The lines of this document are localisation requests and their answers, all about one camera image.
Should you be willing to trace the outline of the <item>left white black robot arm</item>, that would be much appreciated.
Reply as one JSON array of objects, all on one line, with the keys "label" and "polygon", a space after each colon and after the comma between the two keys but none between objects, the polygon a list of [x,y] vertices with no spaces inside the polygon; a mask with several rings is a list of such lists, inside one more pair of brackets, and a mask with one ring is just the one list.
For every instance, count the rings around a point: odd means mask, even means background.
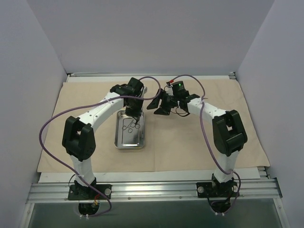
[{"label": "left white black robot arm", "polygon": [[91,156],[96,149],[95,132],[112,114],[125,108],[125,114],[133,119],[132,129],[140,128],[143,96],[146,87],[132,77],[127,84],[115,85],[100,104],[78,117],[66,119],[62,145],[70,155],[77,172],[75,186],[84,199],[96,193],[96,178],[92,170]]}]

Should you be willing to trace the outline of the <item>steel instrument tray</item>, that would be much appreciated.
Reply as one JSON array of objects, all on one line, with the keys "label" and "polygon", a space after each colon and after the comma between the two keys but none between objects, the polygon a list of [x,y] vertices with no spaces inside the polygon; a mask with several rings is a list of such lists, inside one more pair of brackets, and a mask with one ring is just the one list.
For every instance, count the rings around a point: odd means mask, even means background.
[{"label": "steel instrument tray", "polygon": [[138,122],[141,125],[139,129],[133,128],[132,133],[122,130],[123,125],[128,125],[135,120],[133,117],[127,116],[125,110],[119,110],[116,115],[116,130],[114,144],[117,149],[140,149],[145,145],[145,121],[144,112]]}]

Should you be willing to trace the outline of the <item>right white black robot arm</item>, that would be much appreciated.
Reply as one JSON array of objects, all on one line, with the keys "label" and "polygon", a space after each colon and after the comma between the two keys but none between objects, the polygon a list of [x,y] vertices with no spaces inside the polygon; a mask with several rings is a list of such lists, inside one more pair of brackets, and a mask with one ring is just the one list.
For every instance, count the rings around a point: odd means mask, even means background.
[{"label": "right white black robot arm", "polygon": [[[234,177],[234,167],[240,150],[247,142],[247,134],[240,114],[236,110],[223,110],[205,103],[204,98],[197,94],[190,94],[185,89],[182,81],[170,85],[168,90],[160,89],[159,95],[147,106],[148,110],[154,109],[154,114],[169,115],[171,109],[180,108],[186,115],[197,115],[210,155],[217,168],[213,173],[211,184],[212,193],[222,196],[228,191],[227,182]],[[208,142],[203,120],[212,125],[213,142],[219,151],[219,159],[215,158]]]}]

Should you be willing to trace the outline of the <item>steel surgical scissors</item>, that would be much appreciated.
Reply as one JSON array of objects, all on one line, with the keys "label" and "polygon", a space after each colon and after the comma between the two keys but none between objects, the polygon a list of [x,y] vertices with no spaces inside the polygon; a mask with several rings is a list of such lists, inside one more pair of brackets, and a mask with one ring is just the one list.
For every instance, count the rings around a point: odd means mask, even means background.
[{"label": "steel surgical scissors", "polygon": [[128,133],[132,133],[134,127],[135,127],[135,123],[134,122],[130,122],[128,125],[123,125],[122,126],[122,130],[123,131],[127,131]]}]

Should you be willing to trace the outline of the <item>beige cloth wrap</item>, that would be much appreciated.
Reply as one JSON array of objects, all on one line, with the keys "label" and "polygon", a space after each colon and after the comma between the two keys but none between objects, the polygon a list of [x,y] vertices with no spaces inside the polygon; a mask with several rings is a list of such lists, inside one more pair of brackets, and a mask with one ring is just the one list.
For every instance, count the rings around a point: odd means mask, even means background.
[{"label": "beige cloth wrap", "polygon": [[[207,79],[196,82],[183,79],[191,94],[205,94],[206,102],[227,111],[239,112],[248,141],[237,157],[237,168],[269,166],[250,118],[239,83],[231,79]],[[45,139],[47,150],[42,153],[39,172],[69,172],[72,161],[62,146],[64,124],[69,116],[79,116],[81,106],[98,103],[114,86],[114,82],[64,83],[55,107],[57,118],[48,127]],[[145,172],[212,170],[212,160],[196,115],[180,117],[155,115],[144,110],[145,146],[142,149],[120,150],[115,147],[116,115],[111,115],[96,131],[96,150],[92,155],[94,172]],[[204,122],[212,152],[219,157],[213,144],[212,127]]]}]

